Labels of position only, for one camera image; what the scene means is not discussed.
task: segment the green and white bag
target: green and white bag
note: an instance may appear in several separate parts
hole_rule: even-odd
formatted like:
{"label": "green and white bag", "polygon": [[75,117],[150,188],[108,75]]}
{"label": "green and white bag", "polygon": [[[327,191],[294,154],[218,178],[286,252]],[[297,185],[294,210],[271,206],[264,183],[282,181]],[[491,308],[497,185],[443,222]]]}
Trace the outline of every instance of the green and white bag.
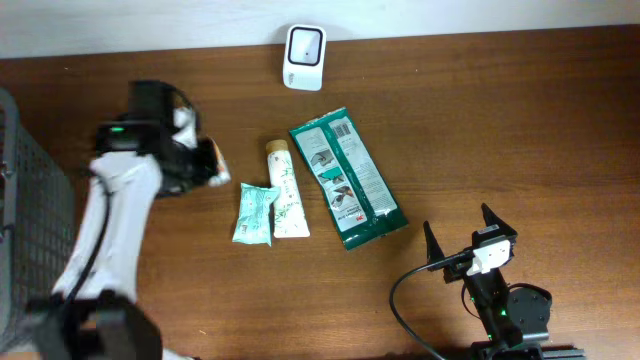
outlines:
{"label": "green and white bag", "polygon": [[324,190],[347,250],[409,224],[346,108],[311,120],[290,133]]}

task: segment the cork lid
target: cork lid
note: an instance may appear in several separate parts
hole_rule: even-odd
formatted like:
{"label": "cork lid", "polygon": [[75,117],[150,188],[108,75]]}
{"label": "cork lid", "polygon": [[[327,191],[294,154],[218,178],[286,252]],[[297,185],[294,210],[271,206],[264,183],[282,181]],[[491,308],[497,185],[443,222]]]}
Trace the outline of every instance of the cork lid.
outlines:
{"label": "cork lid", "polygon": [[267,143],[267,154],[271,154],[272,152],[278,150],[289,150],[289,146],[287,146],[286,140],[273,140]]}

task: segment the teal packet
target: teal packet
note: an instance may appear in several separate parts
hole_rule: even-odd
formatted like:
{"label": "teal packet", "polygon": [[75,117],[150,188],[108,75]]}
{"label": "teal packet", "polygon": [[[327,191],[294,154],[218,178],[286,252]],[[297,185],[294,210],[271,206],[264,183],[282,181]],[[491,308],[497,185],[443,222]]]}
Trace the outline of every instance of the teal packet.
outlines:
{"label": "teal packet", "polygon": [[269,244],[271,246],[271,225],[269,209],[280,195],[280,188],[260,188],[240,184],[240,215],[233,233],[233,242],[243,244]]}
{"label": "teal packet", "polygon": [[289,132],[324,191],[347,250],[409,224],[346,108]]}

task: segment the bottle with wooden cap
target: bottle with wooden cap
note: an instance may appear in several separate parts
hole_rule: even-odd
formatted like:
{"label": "bottle with wooden cap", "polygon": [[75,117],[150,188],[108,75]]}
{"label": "bottle with wooden cap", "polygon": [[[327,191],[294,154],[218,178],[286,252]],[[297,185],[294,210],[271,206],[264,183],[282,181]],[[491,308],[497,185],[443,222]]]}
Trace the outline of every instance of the bottle with wooden cap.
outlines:
{"label": "bottle with wooden cap", "polygon": [[275,210],[273,236],[276,238],[310,236],[296,175],[293,172],[291,153],[285,140],[274,140],[267,144],[267,163],[271,186],[280,188],[280,196],[273,203]]}

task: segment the brown wooden surface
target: brown wooden surface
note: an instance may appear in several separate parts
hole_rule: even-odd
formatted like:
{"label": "brown wooden surface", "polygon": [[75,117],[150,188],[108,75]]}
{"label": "brown wooden surface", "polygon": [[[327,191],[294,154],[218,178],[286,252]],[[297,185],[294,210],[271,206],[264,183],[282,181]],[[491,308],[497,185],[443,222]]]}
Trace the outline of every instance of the brown wooden surface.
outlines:
{"label": "brown wooden surface", "polygon": [[[505,269],[554,295],[554,345],[592,359],[640,354],[640,28],[329,43],[324,87],[282,84],[283,46],[0,61],[32,135],[72,177],[97,124],[125,110],[127,81],[183,89],[233,183],[154,204],[141,306],[167,346],[204,359],[372,358],[420,351],[388,291],[425,262],[428,219],[445,253],[470,244],[487,202],[520,237]],[[347,106],[411,225],[347,253],[293,151],[311,238],[233,244],[240,182],[268,184],[264,146]],[[421,274],[399,310],[437,346],[482,340],[460,285]]]}

